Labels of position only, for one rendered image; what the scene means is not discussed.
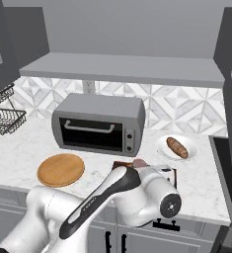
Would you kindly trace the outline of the grey toaster oven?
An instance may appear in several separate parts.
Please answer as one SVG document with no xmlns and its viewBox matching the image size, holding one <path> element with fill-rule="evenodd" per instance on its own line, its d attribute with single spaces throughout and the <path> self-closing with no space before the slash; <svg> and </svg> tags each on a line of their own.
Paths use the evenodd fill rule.
<svg viewBox="0 0 232 253">
<path fill-rule="evenodd" d="M 98 133 L 66 129 L 72 126 L 108 129 L 111 133 Z M 145 107 L 140 98 L 69 94 L 53 111 L 51 127 L 60 148 L 112 155 L 135 157 L 139 151 L 145 124 Z M 133 138 L 126 135 L 133 133 Z M 126 147 L 132 146 L 133 152 Z"/>
</svg>

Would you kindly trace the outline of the white wall socket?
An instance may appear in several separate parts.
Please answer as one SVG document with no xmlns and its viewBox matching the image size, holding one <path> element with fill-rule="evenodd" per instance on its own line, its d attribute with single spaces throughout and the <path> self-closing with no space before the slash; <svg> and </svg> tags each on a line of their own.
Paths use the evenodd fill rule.
<svg viewBox="0 0 232 253">
<path fill-rule="evenodd" d="M 95 82 L 91 80 L 83 80 L 83 92 L 85 94 L 95 94 L 96 93 L 96 87 Z"/>
</svg>

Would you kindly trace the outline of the pinkish brown pastry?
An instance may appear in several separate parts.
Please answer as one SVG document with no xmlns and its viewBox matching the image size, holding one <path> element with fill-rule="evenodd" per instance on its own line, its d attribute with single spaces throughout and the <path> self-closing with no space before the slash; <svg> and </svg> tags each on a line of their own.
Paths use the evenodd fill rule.
<svg viewBox="0 0 232 253">
<path fill-rule="evenodd" d="M 132 166 L 134 168 L 147 167 L 148 164 L 143 159 L 134 159 L 132 161 Z"/>
</svg>

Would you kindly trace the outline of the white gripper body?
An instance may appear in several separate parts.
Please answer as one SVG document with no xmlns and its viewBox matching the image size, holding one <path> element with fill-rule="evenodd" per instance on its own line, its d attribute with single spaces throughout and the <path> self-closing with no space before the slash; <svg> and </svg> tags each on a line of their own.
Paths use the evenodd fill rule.
<svg viewBox="0 0 232 253">
<path fill-rule="evenodd" d="M 141 170 L 151 170 L 159 173 L 169 173 L 172 171 L 172 168 L 165 165 L 150 165 L 145 167 L 140 167 Z"/>
</svg>

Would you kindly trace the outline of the black hob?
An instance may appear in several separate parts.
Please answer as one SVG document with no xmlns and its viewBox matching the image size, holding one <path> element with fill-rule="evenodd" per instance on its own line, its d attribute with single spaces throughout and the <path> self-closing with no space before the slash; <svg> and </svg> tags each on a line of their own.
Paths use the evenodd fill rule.
<svg viewBox="0 0 232 253">
<path fill-rule="evenodd" d="M 216 169 L 220 179 L 230 224 L 222 225 L 216 237 L 216 253 L 232 253 L 232 162 L 227 137 L 209 138 Z"/>
</svg>

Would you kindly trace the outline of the brown croissant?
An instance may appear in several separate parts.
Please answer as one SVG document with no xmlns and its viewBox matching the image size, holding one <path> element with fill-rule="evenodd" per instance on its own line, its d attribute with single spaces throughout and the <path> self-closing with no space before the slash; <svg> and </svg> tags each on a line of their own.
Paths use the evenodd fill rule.
<svg viewBox="0 0 232 253">
<path fill-rule="evenodd" d="M 169 136 L 166 142 L 168 147 L 181 158 L 187 159 L 189 157 L 188 150 L 175 138 Z"/>
</svg>

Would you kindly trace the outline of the round wooden cutting board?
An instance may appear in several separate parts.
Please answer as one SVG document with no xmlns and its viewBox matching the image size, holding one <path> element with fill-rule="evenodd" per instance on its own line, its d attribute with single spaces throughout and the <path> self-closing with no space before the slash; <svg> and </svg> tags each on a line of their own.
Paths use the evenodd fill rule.
<svg viewBox="0 0 232 253">
<path fill-rule="evenodd" d="M 52 188 L 68 186 L 84 173 L 84 161 L 75 154 L 56 154 L 45 159 L 37 171 L 39 181 Z"/>
</svg>

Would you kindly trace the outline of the grey open wall cabinet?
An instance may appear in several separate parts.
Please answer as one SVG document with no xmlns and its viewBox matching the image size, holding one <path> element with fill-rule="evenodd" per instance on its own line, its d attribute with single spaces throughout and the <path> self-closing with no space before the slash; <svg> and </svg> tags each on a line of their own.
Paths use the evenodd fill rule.
<svg viewBox="0 0 232 253">
<path fill-rule="evenodd" d="M 220 88 L 232 0 L 3 0 L 42 10 L 48 51 L 24 76 Z"/>
</svg>

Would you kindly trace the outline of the grey drawer front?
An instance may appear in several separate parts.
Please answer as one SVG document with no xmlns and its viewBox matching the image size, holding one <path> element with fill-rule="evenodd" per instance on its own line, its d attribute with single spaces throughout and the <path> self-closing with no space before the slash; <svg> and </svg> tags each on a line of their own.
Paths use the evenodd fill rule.
<svg viewBox="0 0 232 253">
<path fill-rule="evenodd" d="M 162 228 L 153 227 L 152 222 L 156 221 L 157 219 L 154 219 L 150 221 L 149 223 L 147 223 L 146 225 L 144 225 L 143 229 L 151 230 L 151 231 L 162 231 L 166 233 L 187 236 L 189 238 L 213 241 L 216 235 L 218 234 L 218 231 L 220 228 L 219 224 L 213 224 L 213 223 L 208 223 L 204 221 L 176 218 L 176 217 L 170 218 L 170 219 L 160 218 L 161 222 L 163 223 L 170 223 L 172 220 L 174 220 L 176 222 L 176 225 L 178 225 L 181 228 L 180 231 L 173 231 L 173 230 L 166 230 Z"/>
<path fill-rule="evenodd" d="M 25 210 L 27 193 L 0 188 L 0 208 Z"/>
</svg>

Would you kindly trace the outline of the brown square tray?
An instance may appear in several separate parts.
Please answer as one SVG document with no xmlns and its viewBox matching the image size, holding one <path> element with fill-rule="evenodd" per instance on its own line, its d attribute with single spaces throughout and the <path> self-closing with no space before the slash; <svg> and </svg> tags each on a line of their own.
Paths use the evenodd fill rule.
<svg viewBox="0 0 232 253">
<path fill-rule="evenodd" d="M 116 169 L 119 166 L 133 167 L 130 162 L 115 161 L 112 169 Z M 171 168 L 169 165 L 155 165 L 154 169 L 161 173 L 174 187 L 177 187 L 177 170 Z"/>
</svg>

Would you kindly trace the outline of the grey base cabinet door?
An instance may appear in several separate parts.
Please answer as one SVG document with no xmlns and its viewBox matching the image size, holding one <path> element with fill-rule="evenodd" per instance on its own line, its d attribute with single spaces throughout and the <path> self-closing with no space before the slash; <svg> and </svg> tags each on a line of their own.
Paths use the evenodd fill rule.
<svg viewBox="0 0 232 253">
<path fill-rule="evenodd" d="M 25 210 L 0 208 L 0 242 L 15 228 L 24 217 Z"/>
<path fill-rule="evenodd" d="M 106 253 L 105 233 L 111 232 L 111 253 L 116 253 L 116 226 L 114 224 L 93 221 L 88 232 L 88 253 Z"/>
<path fill-rule="evenodd" d="M 127 235 L 126 253 L 210 253 L 213 246 L 210 241 L 119 225 L 117 227 L 119 253 L 122 234 Z"/>
</svg>

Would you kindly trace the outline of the white plate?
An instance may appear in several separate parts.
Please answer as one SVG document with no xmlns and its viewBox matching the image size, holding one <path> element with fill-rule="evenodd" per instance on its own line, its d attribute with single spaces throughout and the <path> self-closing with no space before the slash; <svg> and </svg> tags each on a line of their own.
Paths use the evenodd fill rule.
<svg viewBox="0 0 232 253">
<path fill-rule="evenodd" d="M 172 151 L 172 149 L 168 146 L 167 144 L 167 138 L 172 137 L 176 141 L 178 141 L 188 152 L 189 156 L 187 158 L 182 158 L 176 153 Z M 187 161 L 195 158 L 198 154 L 198 147 L 195 144 L 194 141 L 192 141 L 190 138 L 182 136 L 182 135 L 177 135 L 177 134 L 167 134 L 161 136 L 157 141 L 156 141 L 156 147 L 157 147 L 157 152 L 164 157 L 175 160 L 175 161 Z"/>
</svg>

